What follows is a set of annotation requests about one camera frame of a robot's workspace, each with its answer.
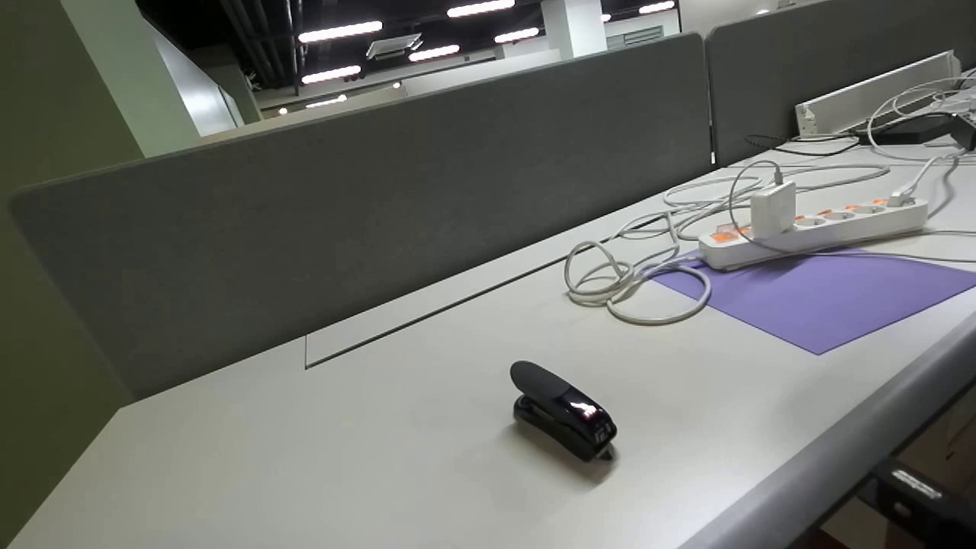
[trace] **white desk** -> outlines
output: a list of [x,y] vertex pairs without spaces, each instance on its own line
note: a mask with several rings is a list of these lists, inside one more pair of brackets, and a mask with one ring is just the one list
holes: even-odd
[[[864,150],[834,163],[866,158],[877,163]],[[880,184],[804,200],[870,198],[913,174],[895,169]],[[974,158],[955,179],[957,200],[932,226],[976,230]],[[123,408],[13,547],[681,547],[976,312],[976,293],[964,293],[812,356],[717,312],[663,330],[622,327],[570,305],[560,269],[547,269],[304,373],[345,342],[610,235],[652,204]],[[976,256],[974,237],[883,246]],[[508,363],[522,356],[612,413],[612,467],[576,467],[514,429]]]

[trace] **ceiling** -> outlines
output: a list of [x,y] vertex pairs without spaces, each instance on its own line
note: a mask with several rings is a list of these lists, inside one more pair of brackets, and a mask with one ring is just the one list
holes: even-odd
[[[301,86],[304,72],[362,63],[362,72],[386,69],[399,60],[367,63],[367,50],[379,38],[422,33],[423,45],[458,44],[462,51],[487,50],[493,38],[519,26],[542,26],[539,0],[514,0],[514,9],[449,17],[450,6],[472,0],[138,0],[142,15],[169,33],[187,56],[226,45],[261,88]],[[652,0],[601,0],[612,17],[638,15]],[[301,30],[356,22],[385,22],[380,33],[333,44],[298,44]]]

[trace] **power strip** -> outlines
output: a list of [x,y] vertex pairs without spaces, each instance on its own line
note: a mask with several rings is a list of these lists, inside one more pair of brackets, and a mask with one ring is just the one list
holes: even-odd
[[850,246],[864,240],[880,240],[895,235],[922,231],[926,221],[925,200],[897,200],[890,196],[826,207],[816,214],[799,214],[794,230],[770,237],[749,237],[754,226],[717,226],[697,237],[697,250],[711,269],[732,271],[781,256],[804,256],[834,246]]

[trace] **gray partition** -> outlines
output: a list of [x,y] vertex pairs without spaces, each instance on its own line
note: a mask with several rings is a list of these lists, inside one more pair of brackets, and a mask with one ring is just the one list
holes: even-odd
[[15,198],[133,396],[708,170],[697,38]]
[[976,63],[976,0],[826,0],[715,30],[720,165],[795,137],[799,101],[944,50]]

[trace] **purple mouse pad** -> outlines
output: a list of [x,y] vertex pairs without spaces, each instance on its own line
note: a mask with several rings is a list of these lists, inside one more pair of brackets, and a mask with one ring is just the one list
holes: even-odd
[[[738,316],[809,354],[831,354],[969,287],[974,271],[925,266],[875,254],[819,254],[740,271],[708,271],[711,309]],[[668,271],[659,283],[700,297],[689,273]]]

